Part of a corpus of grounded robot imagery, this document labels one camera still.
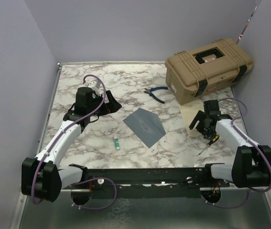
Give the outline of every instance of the marble table top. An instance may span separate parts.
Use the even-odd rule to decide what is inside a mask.
[[[87,74],[100,77],[111,90],[122,108],[100,117],[89,124],[84,132],[70,146],[61,161],[61,167],[78,164],[88,168],[158,168],[158,167],[198,167],[206,163],[232,164],[235,153],[226,145],[223,138],[198,156],[208,140],[189,137],[179,110],[179,104],[170,90],[159,90],[154,94],[166,101],[160,104],[144,89],[166,86],[164,64],[77,64],[64,65],[59,79],[47,132],[45,146],[55,135],[67,110],[75,102],[75,94]],[[201,98],[202,101],[232,97],[230,88],[217,91]],[[166,135],[151,148],[124,124],[123,119],[138,108],[157,114]],[[220,103],[221,111],[232,117],[239,114],[233,101]],[[236,122],[243,129],[242,121]],[[113,136],[117,135],[120,150],[116,150]]]

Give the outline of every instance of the gray cloth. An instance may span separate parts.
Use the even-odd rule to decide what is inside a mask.
[[[148,148],[166,134],[158,115],[141,108],[123,121]]]

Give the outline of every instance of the yellow and black screwdriver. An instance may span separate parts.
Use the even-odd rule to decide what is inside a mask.
[[[207,145],[204,149],[202,149],[202,151],[198,154],[198,156],[203,153],[208,147],[210,147],[212,144],[214,144],[218,139],[219,139],[219,135],[216,135]]]

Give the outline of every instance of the wall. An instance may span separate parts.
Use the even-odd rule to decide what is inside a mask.
[[[23,0],[0,0],[0,229],[20,191],[21,163],[34,156],[56,61]]]
[[[271,1],[262,1],[240,46],[254,58],[252,73],[234,91],[249,107],[249,136],[271,147]]]
[[[59,62],[164,61],[237,40],[255,0],[25,0]]]

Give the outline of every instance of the brown toolbox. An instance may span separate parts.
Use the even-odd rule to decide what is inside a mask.
[[[253,68],[253,59],[233,39],[169,57],[166,84],[179,104],[234,85]]]

